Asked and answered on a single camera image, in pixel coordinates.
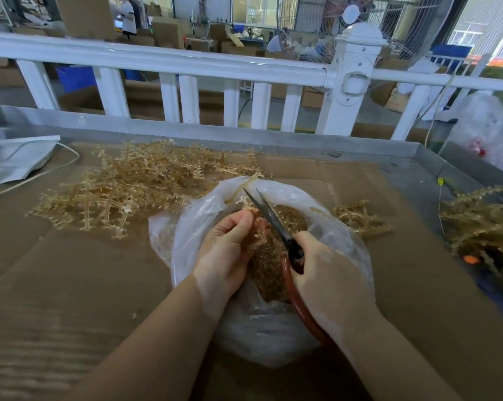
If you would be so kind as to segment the heap of cut amber pieces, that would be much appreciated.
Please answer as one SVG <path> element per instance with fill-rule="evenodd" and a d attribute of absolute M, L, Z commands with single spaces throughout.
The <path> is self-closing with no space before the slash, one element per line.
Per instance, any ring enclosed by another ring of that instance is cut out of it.
<path fill-rule="evenodd" d="M 274 210 L 291 234 L 307 230 L 308 223 L 301 211 L 284 205 L 275 205 Z M 281 259 L 287 252 L 279 235 L 272 228 L 270 231 L 268 243 L 255 250 L 248 273 L 266 303 L 286 302 Z"/>

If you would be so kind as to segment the small amber plastic sprue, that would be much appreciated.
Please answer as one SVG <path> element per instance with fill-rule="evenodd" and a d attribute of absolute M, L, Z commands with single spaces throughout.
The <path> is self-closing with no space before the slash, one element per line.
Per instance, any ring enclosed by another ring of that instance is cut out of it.
<path fill-rule="evenodd" d="M 394 228 L 390 224 L 382 221 L 379 216 L 368 212 L 369 205 L 369 200 L 360 199 L 333 208 L 333 215 L 352 229 L 361 239 L 370 239 L 393 232 Z"/>

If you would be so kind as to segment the amber plastic sprue piece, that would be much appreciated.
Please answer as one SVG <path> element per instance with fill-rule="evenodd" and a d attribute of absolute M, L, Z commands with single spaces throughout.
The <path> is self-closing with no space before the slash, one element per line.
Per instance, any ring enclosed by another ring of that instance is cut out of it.
<path fill-rule="evenodd" d="M 252 203 L 249 197 L 242 196 L 237 203 L 241 205 L 242 209 L 251 212 L 254 216 L 253 225 L 242 241 L 243 246 L 247 249 L 255 250 L 268 243 L 271 225 L 267 218 L 261 214 L 260 210 Z"/>

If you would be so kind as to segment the brown cardboard sheet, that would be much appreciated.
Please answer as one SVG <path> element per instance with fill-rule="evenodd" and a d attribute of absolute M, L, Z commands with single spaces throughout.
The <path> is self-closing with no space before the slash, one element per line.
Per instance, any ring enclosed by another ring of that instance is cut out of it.
<path fill-rule="evenodd" d="M 97 164 L 93 145 L 74 147 L 74 165 L 0 196 L 0 401 L 60 399 L 171 290 L 146 220 L 120 241 L 27 215 Z M 438 235 L 432 173 L 409 157 L 347 152 L 257 159 L 328 209 L 368 199 L 394 228 L 368 242 L 384 316 L 466 401 L 503 401 L 503 314 Z"/>

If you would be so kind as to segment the person's right forearm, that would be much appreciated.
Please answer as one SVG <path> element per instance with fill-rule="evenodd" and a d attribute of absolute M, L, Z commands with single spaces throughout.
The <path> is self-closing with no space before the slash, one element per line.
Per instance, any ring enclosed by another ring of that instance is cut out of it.
<path fill-rule="evenodd" d="M 380 313 L 330 333 L 373 401 L 463 401 Z"/>

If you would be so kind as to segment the white plastic bag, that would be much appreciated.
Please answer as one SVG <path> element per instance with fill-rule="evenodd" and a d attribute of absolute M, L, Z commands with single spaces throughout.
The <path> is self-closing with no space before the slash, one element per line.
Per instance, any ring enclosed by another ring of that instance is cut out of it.
<path fill-rule="evenodd" d="M 0 185 L 21 181 L 52 157 L 59 135 L 11 138 L 0 128 Z"/>

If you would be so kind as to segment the large industrial fan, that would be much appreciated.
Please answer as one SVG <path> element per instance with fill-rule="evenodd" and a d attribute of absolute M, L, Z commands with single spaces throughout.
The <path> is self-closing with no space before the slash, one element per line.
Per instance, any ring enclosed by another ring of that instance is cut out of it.
<path fill-rule="evenodd" d="M 277 26 L 295 31 L 289 47 L 301 61 L 331 63 L 335 37 L 349 26 L 376 26 L 386 45 L 380 59 L 411 59 L 423 52 L 442 0 L 278 0 Z"/>

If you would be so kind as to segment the blue plastic crate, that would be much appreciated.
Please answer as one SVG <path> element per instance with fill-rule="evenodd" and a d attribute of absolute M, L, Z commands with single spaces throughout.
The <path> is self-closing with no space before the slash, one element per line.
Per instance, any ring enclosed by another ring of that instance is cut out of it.
<path fill-rule="evenodd" d="M 58 66 L 55 72 L 66 93 L 96 86 L 94 70 L 90 66 Z"/>

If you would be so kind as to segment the heap of amber sprues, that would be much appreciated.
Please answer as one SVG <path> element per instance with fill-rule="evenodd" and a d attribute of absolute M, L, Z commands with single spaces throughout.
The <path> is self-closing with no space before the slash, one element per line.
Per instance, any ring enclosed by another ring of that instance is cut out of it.
<path fill-rule="evenodd" d="M 503 290 L 502 185 L 439 198 L 438 216 L 451 252 L 466 263 L 487 270 Z"/>

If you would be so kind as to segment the pile of amber plastic sprues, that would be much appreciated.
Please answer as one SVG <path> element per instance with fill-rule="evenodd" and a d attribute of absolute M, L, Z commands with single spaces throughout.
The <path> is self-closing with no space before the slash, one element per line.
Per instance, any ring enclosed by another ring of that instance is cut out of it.
<path fill-rule="evenodd" d="M 103 229 L 114 239 L 124 239 L 136 215 L 175 212 L 233 177 L 266 176 L 252 150 L 234 161 L 225 152 L 158 140 L 127 142 L 118 155 L 103 148 L 94 153 L 100 166 L 85 172 L 78 182 L 43 194 L 28 215 L 47 220 L 55 229 Z"/>

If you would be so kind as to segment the red handled scissors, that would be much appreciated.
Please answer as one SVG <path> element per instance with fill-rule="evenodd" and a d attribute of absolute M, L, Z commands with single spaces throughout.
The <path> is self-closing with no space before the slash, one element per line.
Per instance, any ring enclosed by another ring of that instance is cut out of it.
<path fill-rule="evenodd" d="M 258 208 L 261 215 L 266 218 L 271 228 L 279 235 L 283 242 L 287 255 L 281 259 L 282 278 L 288 300 L 295 308 L 296 314 L 305 325 L 305 327 L 309 330 L 309 332 L 319 342 L 329 348 L 336 348 L 334 340 L 328 335 L 325 330 L 323 330 L 319 326 L 319 324 L 309 312 L 295 285 L 292 272 L 294 271 L 299 275 L 302 275 L 304 272 L 303 249 L 295 241 L 293 235 L 289 232 L 289 230 L 285 228 L 275 210 L 270 206 L 265 196 L 263 196 L 258 189 L 256 189 L 258 200 L 248 190 L 243 190 L 248 195 L 252 203 Z"/>

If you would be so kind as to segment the stack of cardboard boxes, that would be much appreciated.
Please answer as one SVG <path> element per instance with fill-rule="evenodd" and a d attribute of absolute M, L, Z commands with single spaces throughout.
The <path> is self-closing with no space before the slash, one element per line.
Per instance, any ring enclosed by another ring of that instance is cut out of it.
<path fill-rule="evenodd" d="M 119 21 L 120 4 L 110 4 L 111 14 Z M 211 23 L 202 16 L 191 16 L 184 24 L 183 20 L 162 16 L 159 6 L 155 8 L 155 16 L 151 18 L 150 29 L 141 26 L 142 16 L 136 17 L 137 35 L 127 39 L 122 33 L 119 42 L 138 46 L 154 46 L 175 50 L 196 52 L 213 52 L 251 57 L 264 57 L 264 51 L 254 46 L 245 46 L 236 34 L 231 32 L 227 23 Z"/>

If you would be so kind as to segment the crumpled clear plastic bag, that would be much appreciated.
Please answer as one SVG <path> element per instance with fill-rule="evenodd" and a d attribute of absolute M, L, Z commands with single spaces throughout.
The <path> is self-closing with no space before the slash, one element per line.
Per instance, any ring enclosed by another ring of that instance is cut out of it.
<path fill-rule="evenodd" d="M 457 122 L 440 152 L 449 143 L 474 153 L 503 171 L 503 105 L 484 91 L 465 97 L 456 110 Z"/>

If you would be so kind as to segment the white fence railing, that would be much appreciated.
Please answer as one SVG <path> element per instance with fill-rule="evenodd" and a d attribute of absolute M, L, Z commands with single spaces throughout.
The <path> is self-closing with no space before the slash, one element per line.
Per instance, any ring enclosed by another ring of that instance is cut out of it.
<path fill-rule="evenodd" d="M 377 26 L 357 23 L 335 41 L 333 62 L 257 58 L 194 52 L 172 48 L 109 43 L 102 40 L 52 38 L 0 33 L 0 58 L 14 60 L 39 109 L 60 111 L 44 62 L 91 67 L 104 112 L 114 118 L 131 118 L 121 69 L 158 73 L 164 118 L 169 123 L 200 124 L 198 77 L 224 80 L 224 122 L 238 126 L 240 83 L 253 83 L 250 127 L 268 127 L 271 87 L 287 85 L 281 131 L 295 131 L 304 87 L 321 87 L 326 93 L 316 133 L 350 136 L 362 100 L 372 80 L 414 84 L 414 91 L 391 139 L 405 141 L 430 87 L 443 86 L 481 91 L 503 91 L 503 80 L 445 74 L 424 74 L 376 68 L 387 44 Z"/>

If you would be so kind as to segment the person's right hand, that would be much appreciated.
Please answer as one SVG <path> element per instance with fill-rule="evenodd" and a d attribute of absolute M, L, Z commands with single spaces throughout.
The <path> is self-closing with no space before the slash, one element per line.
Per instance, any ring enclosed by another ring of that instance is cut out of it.
<path fill-rule="evenodd" d="M 319 326 L 349 356 L 350 342 L 379 320 L 366 276 L 348 257 L 329 248 L 329 263 L 304 263 L 292 272 L 306 307 Z"/>

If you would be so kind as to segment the person's left hand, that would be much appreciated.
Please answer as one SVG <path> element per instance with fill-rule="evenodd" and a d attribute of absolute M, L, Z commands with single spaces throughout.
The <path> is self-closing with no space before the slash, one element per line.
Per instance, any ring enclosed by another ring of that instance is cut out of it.
<path fill-rule="evenodd" d="M 231 263 L 228 258 L 226 234 L 238 224 L 249 228 L 254 216 L 242 209 L 221 219 L 205 236 L 193 269 L 205 313 L 218 321 L 229 299 L 241 287 L 248 263 Z"/>

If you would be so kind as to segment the person's left forearm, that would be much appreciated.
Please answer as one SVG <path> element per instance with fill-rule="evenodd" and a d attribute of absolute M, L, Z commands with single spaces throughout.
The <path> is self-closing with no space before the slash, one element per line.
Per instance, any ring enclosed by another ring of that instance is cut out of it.
<path fill-rule="evenodd" d="M 235 286 L 194 272 L 62 401 L 188 401 Z"/>

